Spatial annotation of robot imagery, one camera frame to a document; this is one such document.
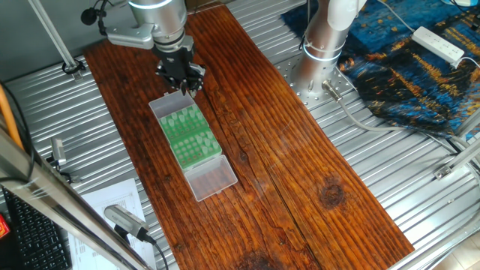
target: plastic box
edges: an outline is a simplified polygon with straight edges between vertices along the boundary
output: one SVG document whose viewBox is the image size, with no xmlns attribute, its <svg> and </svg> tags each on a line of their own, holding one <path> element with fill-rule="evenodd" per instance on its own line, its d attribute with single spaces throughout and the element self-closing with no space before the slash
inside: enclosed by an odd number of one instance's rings
<svg viewBox="0 0 480 270">
<path fill-rule="evenodd" d="M 201 125 L 199 125 L 196 130 L 186 130 L 185 126 L 182 126 L 178 130 L 184 131 L 186 134 L 178 133 L 178 135 L 175 135 L 172 132 L 167 134 L 168 131 L 172 131 L 170 129 L 172 128 L 170 125 L 171 121 L 169 122 L 169 120 L 176 121 L 173 126 L 179 125 L 177 120 L 180 119 L 180 115 L 185 116 L 184 120 L 186 121 L 186 119 L 189 119 L 188 116 L 190 109 L 196 108 L 196 110 L 200 112 L 190 95 L 186 94 L 184 96 L 180 91 L 177 91 L 173 94 L 166 94 L 165 97 L 153 100 L 149 105 L 155 114 L 159 125 L 162 127 L 162 131 L 165 133 L 165 136 L 169 141 L 170 148 L 175 155 L 178 165 L 182 168 L 185 179 L 190 185 L 190 189 L 198 202 L 213 194 L 219 194 L 223 189 L 228 188 L 238 181 L 227 157 L 221 154 L 221 147 L 218 145 L 217 140 L 210 131 L 208 123 L 203 118 L 203 115 L 198 116 L 197 112 L 194 115 L 198 120 L 202 120 L 199 121 Z M 188 163 L 188 160 L 185 160 L 185 153 L 190 154 L 190 151 L 195 151 L 196 147 L 201 151 L 201 154 L 205 153 L 205 147 L 207 147 L 207 154 L 202 156 L 202 160 L 191 165 Z"/>
</svg>

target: wooden board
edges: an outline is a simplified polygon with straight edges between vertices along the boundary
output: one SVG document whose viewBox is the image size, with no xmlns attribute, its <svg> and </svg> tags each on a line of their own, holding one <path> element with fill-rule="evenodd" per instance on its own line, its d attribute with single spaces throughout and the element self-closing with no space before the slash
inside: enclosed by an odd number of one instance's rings
<svg viewBox="0 0 480 270">
<path fill-rule="evenodd" d="M 195 98 L 238 183 L 197 202 L 149 101 L 152 52 L 103 42 L 86 60 L 181 269 L 387 269 L 413 246 L 226 7 L 190 15 Z"/>
</svg>

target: paper sheet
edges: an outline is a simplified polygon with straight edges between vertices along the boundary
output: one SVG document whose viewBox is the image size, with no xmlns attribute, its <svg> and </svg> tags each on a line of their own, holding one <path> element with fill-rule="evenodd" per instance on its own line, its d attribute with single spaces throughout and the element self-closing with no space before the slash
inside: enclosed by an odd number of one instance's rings
<svg viewBox="0 0 480 270">
<path fill-rule="evenodd" d="M 137 186 L 134 179 L 128 179 L 118 184 L 111 185 L 98 191 L 83 195 L 82 198 L 113 228 L 115 224 L 105 218 L 104 209 L 107 206 L 118 204 L 145 220 L 142 204 L 138 196 Z M 128 235 L 130 246 L 151 266 L 156 269 L 153 247 L 151 244 L 142 242 L 132 235 Z M 70 233 L 70 253 L 73 270 L 116 270 L 113 263 L 92 250 Z"/>
</svg>

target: aluminum slotted surface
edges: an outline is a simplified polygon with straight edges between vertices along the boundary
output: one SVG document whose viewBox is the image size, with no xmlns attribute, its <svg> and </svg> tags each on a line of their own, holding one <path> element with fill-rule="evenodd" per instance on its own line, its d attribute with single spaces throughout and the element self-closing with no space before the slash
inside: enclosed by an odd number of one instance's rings
<svg viewBox="0 0 480 270">
<path fill-rule="evenodd" d="M 300 40 L 284 25 L 280 14 L 304 3 L 302 0 L 238 0 L 227 7 L 268 60 L 275 67 L 283 67 L 288 66 L 288 59 L 299 54 Z M 79 193 L 136 179 L 152 235 L 165 253 L 169 267 L 178 269 L 88 68 L 84 80 L 79 82 L 65 75 L 61 65 L 56 65 L 7 85 L 19 98 L 41 155 L 50 154 L 50 137 L 63 139 L 67 155 L 63 170 L 82 179 L 81 183 L 73 184 Z M 366 125 L 384 125 L 382 119 L 371 115 L 354 89 L 343 91 L 342 95 L 359 121 Z M 415 248 L 448 228 L 459 227 L 466 217 L 479 210 L 480 190 L 468 169 L 460 169 L 441 181 L 435 180 L 433 171 L 438 169 L 438 163 L 452 159 L 440 144 L 411 131 L 362 130 L 330 97 L 322 96 L 320 101 L 307 105 L 312 116 Z M 155 258 L 157 268 L 162 269 L 164 264 L 157 251 Z"/>
<path fill-rule="evenodd" d="M 229 4 L 233 16 L 287 82 L 291 66 L 300 54 L 300 39 L 284 24 L 280 15 L 304 3 L 245 0 Z M 263 10 L 262 7 L 266 6 L 270 8 Z M 359 121 L 371 126 L 388 126 L 371 114 L 356 90 L 340 91 L 350 112 Z M 442 181 L 435 179 L 434 171 L 453 158 L 438 142 L 407 130 L 362 130 L 329 96 L 307 94 L 309 97 L 304 92 L 300 95 L 297 92 L 323 132 L 415 249 L 448 229 L 460 227 L 466 217 L 479 210 L 479 183 L 469 169 L 459 169 Z"/>
<path fill-rule="evenodd" d="M 79 176 L 81 182 L 72 184 L 79 194 L 135 179 L 151 235 L 165 254 L 169 268 L 178 269 L 88 65 L 83 76 L 75 82 L 72 76 L 63 73 L 61 65 L 56 65 L 11 81 L 7 86 L 17 96 L 35 148 L 44 158 L 51 153 L 50 137 L 63 139 L 67 164 L 62 171 Z M 164 269 L 164 261 L 156 249 L 154 254 L 157 269 Z"/>
</svg>

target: transparent lid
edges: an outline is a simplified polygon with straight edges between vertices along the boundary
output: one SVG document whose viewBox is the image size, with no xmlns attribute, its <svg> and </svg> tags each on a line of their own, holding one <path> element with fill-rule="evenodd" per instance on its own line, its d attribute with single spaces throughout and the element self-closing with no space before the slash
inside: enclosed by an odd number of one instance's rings
<svg viewBox="0 0 480 270">
<path fill-rule="evenodd" d="M 213 194 L 219 194 L 239 181 L 225 155 L 189 170 L 184 175 L 198 202 Z"/>
<path fill-rule="evenodd" d="M 181 91 L 166 94 L 164 97 L 149 103 L 151 110 L 159 121 L 163 117 L 190 107 L 193 104 L 195 104 L 195 101 L 191 96 L 189 94 L 184 96 Z M 223 189 L 239 181 L 225 155 L 220 155 L 195 166 L 193 169 L 184 172 L 184 176 L 198 202 L 213 194 L 219 194 Z"/>
<path fill-rule="evenodd" d="M 172 94 L 165 94 L 157 100 L 151 101 L 151 110 L 157 117 L 161 119 L 164 116 L 168 116 L 170 113 L 178 112 L 179 110 L 194 105 L 195 101 L 189 94 L 183 95 L 182 91 L 176 91 Z"/>
</svg>

